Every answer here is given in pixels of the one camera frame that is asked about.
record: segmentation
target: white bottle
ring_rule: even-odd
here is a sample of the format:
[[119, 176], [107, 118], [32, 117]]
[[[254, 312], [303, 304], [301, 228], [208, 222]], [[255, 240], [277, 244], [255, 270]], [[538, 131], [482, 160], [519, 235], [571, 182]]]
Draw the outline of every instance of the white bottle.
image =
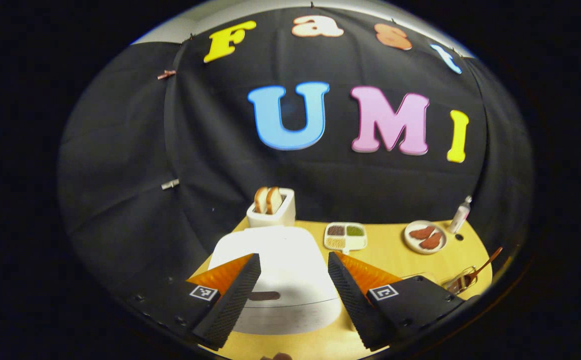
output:
[[473, 198], [466, 196], [466, 200], [459, 205], [457, 212], [455, 212], [455, 217], [453, 217], [448, 227], [449, 232], [457, 234], [462, 225], [464, 225], [464, 221], [466, 221], [466, 218], [469, 217], [469, 212], [471, 212], [471, 201], [473, 201]]

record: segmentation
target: blue letter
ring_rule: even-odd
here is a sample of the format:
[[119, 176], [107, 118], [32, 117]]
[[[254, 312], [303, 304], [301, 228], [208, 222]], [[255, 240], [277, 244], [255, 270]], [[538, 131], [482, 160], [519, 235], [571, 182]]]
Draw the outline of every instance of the blue letter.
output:
[[306, 127], [291, 131], [284, 128], [280, 99], [286, 94], [281, 86], [265, 86], [248, 93], [254, 106], [254, 121], [259, 139], [277, 150], [301, 150], [320, 140], [326, 127], [324, 94], [329, 92], [325, 82], [303, 82], [295, 92], [304, 96], [306, 105]]
[[430, 47], [437, 50], [437, 52], [439, 53], [439, 55], [441, 56], [441, 58], [444, 60], [444, 63], [446, 63], [446, 65], [448, 65], [448, 67], [455, 71], [455, 73], [461, 74], [462, 73], [462, 69], [459, 68], [459, 66], [457, 66], [454, 62], [453, 62], [453, 57], [451, 56], [451, 54], [449, 54], [448, 52], [446, 52], [446, 50], [444, 50], [441, 46], [439, 45], [435, 45], [430, 44]]

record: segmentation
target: letter m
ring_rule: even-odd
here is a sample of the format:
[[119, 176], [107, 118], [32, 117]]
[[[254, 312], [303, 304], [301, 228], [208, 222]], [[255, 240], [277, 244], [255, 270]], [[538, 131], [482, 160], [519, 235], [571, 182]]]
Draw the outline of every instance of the letter m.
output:
[[356, 86], [350, 95], [359, 102], [359, 136], [352, 141], [352, 149], [358, 153], [373, 153], [380, 148], [375, 139], [375, 125], [384, 141], [386, 150], [391, 151], [405, 132], [399, 150], [407, 155], [424, 155], [426, 145], [427, 97], [407, 93], [397, 112], [393, 110], [384, 93], [373, 86]]

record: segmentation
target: foam letter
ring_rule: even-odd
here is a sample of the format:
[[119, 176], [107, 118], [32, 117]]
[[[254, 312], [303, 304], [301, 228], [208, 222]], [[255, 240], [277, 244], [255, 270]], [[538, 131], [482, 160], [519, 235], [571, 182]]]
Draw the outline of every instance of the foam letter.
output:
[[302, 82], [295, 92], [304, 96], [306, 127], [288, 130], [282, 123], [280, 99], [286, 94], [281, 86], [265, 86], [248, 93], [254, 106], [254, 121], [261, 142], [277, 150], [301, 150], [320, 140], [326, 127], [324, 94], [329, 92], [325, 82]]
[[437, 50], [437, 52], [441, 56], [441, 59], [444, 60], [444, 63], [446, 63], [446, 65], [448, 65], [450, 70], [453, 70], [453, 71], [455, 71], [455, 73], [458, 73], [458, 74], [462, 73], [462, 69], [460, 69], [460, 67], [457, 66], [453, 62], [453, 57], [451, 56], [451, 54], [446, 52], [446, 50], [444, 50], [441, 46], [435, 45], [434, 43], [430, 44], [430, 47]]
[[228, 27], [224, 30], [213, 32], [208, 38], [211, 39], [210, 50], [208, 55], [204, 56], [204, 63], [212, 62], [213, 60], [231, 55], [235, 51], [235, 47], [229, 44], [239, 44], [244, 40], [246, 32], [244, 30], [252, 30], [256, 27], [255, 21], [242, 22], [239, 25]]
[[396, 27], [377, 23], [375, 31], [377, 32], [377, 40], [385, 46], [401, 50], [411, 50], [413, 47], [413, 44], [407, 39], [407, 34]]
[[375, 125], [381, 134], [386, 150], [395, 148], [400, 135], [405, 130], [404, 140], [399, 150], [408, 155], [424, 155], [426, 145], [427, 97], [407, 93], [397, 112], [386, 100], [382, 91], [373, 86], [357, 86], [350, 95], [359, 102], [359, 136], [352, 141], [352, 149], [358, 153], [373, 153], [380, 148], [375, 139]]
[[464, 144], [466, 143], [466, 125], [469, 124], [469, 117], [464, 112], [453, 110], [450, 112], [450, 118], [455, 127], [452, 133], [452, 146], [446, 154], [449, 162], [461, 163], [466, 158], [464, 153]]
[[316, 37], [323, 35], [325, 37], [340, 37], [344, 30], [337, 27], [335, 20], [328, 16], [302, 16], [293, 20], [295, 27], [290, 31], [297, 37]]

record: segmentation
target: wooden table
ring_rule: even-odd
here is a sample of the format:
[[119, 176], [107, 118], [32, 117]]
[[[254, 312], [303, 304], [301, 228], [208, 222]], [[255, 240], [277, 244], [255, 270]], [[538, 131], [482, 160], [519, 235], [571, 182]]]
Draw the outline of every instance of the wooden table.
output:
[[[380, 268], [400, 278], [421, 274], [441, 285], [452, 280], [464, 269], [475, 265], [482, 266], [489, 259], [484, 244], [477, 233], [466, 221], [459, 230], [464, 239], [455, 239], [448, 231], [450, 220], [433, 221], [444, 229], [448, 244], [432, 255], [422, 255], [412, 251], [404, 242], [404, 229], [407, 223], [364, 224], [368, 246], [362, 250], [350, 251], [350, 256]], [[328, 223], [315, 221], [296, 221], [295, 226], [308, 230], [317, 243], [328, 264], [329, 250], [324, 246], [324, 232]], [[233, 230], [242, 231], [249, 227], [249, 221], [244, 218]], [[211, 256], [190, 276], [195, 276], [208, 270]], [[466, 291], [459, 294], [462, 299], [482, 294], [489, 287], [493, 278], [490, 264], [483, 269], [478, 281]], [[260, 360], [262, 356], [272, 358], [277, 353], [286, 353], [293, 360], [358, 360], [377, 351], [364, 347], [362, 340], [352, 328], [352, 322], [344, 305], [341, 305], [340, 316], [329, 326], [320, 330], [295, 333], [291, 335], [254, 335], [251, 333], [231, 332], [224, 347], [213, 351], [203, 349], [233, 360]]]

